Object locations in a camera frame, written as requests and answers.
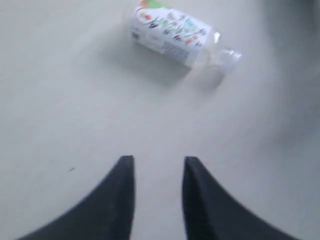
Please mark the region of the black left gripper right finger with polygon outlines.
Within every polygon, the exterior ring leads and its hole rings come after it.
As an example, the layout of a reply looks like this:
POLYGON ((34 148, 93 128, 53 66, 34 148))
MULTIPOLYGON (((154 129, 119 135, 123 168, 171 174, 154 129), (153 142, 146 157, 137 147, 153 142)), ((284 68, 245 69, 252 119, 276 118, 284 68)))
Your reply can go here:
POLYGON ((183 219, 188 240, 292 240, 236 201, 200 159, 184 159, 183 219))

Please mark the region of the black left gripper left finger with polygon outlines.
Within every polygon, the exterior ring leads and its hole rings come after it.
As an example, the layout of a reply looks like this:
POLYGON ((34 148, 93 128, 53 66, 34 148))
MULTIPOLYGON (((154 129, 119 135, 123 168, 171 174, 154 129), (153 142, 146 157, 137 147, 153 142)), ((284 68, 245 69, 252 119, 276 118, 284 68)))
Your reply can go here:
POLYGON ((135 213, 135 159, 121 156, 80 203, 24 240, 128 240, 135 213))

